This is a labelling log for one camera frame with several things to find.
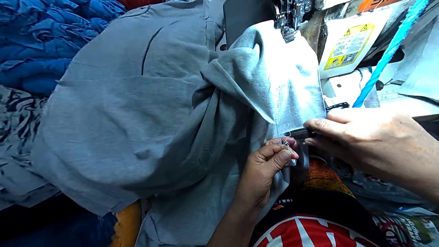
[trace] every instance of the fabric pile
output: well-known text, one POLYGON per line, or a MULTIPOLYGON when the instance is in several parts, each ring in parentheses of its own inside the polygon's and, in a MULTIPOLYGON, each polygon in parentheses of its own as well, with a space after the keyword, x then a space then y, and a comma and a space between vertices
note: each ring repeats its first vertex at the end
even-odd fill
POLYGON ((30 153, 46 99, 0 86, 0 210, 31 207, 59 190, 36 175, 30 153))
POLYGON ((44 96, 76 53, 126 12, 116 0, 0 3, 0 84, 44 96))
POLYGON ((7 86, 0 86, 0 210, 59 192, 30 160, 43 96, 76 53, 125 12, 116 0, 0 0, 0 84, 7 86))
MULTIPOLYGON (((74 57, 45 107, 36 171, 100 215, 155 195, 138 246, 206 244, 248 154, 325 117, 307 41, 286 44, 268 21, 219 57, 222 5, 169 1, 129 11, 74 57)), ((261 216, 289 175, 274 177, 261 216)))

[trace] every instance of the gray fabric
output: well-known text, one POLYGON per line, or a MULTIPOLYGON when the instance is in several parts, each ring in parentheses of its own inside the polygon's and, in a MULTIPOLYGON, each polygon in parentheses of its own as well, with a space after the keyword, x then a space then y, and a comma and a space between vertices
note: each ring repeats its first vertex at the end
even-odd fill
POLYGON ((439 102, 439 86, 436 74, 439 64, 439 22, 436 21, 427 39, 420 41, 425 44, 422 52, 416 55, 417 63, 407 81, 399 88, 399 94, 423 96, 439 102))
MULTIPOLYGON (((248 154, 325 115, 302 37, 285 44, 261 23, 216 59, 223 19, 211 10, 172 1, 114 20, 45 108, 34 166, 66 195, 103 215, 156 194, 138 246, 206 244, 248 154)), ((288 183, 284 169, 261 217, 288 183)))
POLYGON ((58 189, 35 174, 30 161, 46 99, 0 86, 0 210, 13 204, 31 207, 58 189))

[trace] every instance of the blue cloth pile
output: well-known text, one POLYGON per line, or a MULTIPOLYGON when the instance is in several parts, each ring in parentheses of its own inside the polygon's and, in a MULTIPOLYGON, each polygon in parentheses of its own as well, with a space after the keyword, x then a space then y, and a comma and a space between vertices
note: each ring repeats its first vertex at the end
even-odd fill
POLYGON ((125 12, 117 0, 0 0, 0 84, 49 96, 73 56, 125 12))

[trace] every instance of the left hand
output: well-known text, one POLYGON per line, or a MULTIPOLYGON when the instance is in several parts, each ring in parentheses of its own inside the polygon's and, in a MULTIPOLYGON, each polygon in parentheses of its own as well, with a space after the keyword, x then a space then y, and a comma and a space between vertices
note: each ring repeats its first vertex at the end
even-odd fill
POLYGON ((291 159, 299 156, 292 149, 295 140, 290 137, 271 139, 248 156, 244 172, 235 194, 234 204, 240 207, 262 209, 268 201, 274 175, 291 159))

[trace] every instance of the orange fabric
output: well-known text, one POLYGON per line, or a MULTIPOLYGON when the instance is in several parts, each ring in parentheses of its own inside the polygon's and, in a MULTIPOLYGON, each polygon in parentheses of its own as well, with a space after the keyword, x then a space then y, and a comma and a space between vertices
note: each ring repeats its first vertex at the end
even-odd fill
POLYGON ((116 213, 115 234, 110 247, 134 247, 142 223, 140 202, 137 201, 116 213))
POLYGON ((364 0, 358 6, 358 13, 369 11, 378 7, 383 7, 392 3, 399 2, 401 0, 364 0))
POLYGON ((301 187, 301 190, 305 189, 338 191, 355 198, 348 187, 323 160, 309 161, 308 178, 301 187))

